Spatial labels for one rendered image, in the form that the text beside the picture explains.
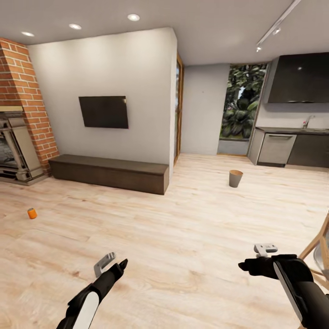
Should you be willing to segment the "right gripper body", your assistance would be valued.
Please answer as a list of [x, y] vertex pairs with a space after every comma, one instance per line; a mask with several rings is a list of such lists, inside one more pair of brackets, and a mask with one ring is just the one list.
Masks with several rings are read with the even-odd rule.
[[249, 274], [251, 276], [265, 276], [270, 277], [270, 274], [265, 269], [265, 261], [269, 257], [247, 258], [245, 259]]

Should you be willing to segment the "trash can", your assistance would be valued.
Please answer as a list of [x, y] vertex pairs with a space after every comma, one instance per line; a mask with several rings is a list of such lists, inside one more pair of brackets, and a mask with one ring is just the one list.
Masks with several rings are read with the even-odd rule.
[[229, 185], [233, 188], [237, 188], [242, 176], [243, 176], [243, 172], [241, 172], [239, 170], [230, 170], [229, 171]]

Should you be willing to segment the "can of soda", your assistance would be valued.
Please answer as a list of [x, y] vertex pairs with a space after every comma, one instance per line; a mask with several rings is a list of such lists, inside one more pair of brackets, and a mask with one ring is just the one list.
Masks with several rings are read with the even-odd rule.
[[35, 212], [35, 210], [33, 208], [30, 208], [28, 211], [27, 211], [30, 219], [34, 219], [37, 217], [37, 213]]

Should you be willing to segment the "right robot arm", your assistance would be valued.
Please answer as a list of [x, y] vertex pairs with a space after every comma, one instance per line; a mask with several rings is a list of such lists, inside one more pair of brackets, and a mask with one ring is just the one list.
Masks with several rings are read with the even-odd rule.
[[314, 282], [311, 270], [297, 254], [276, 253], [275, 244], [255, 244], [256, 258], [247, 258], [238, 266], [251, 276], [278, 279], [304, 328], [329, 329], [329, 294]]

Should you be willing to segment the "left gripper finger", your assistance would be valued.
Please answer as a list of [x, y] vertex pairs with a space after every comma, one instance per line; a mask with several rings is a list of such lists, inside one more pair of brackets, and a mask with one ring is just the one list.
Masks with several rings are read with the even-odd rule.
[[124, 261], [122, 261], [122, 262], [119, 264], [119, 266], [120, 266], [120, 268], [122, 269], [123, 272], [124, 272], [124, 269], [125, 269], [126, 266], [127, 266], [127, 262], [128, 262], [128, 260], [125, 259]]

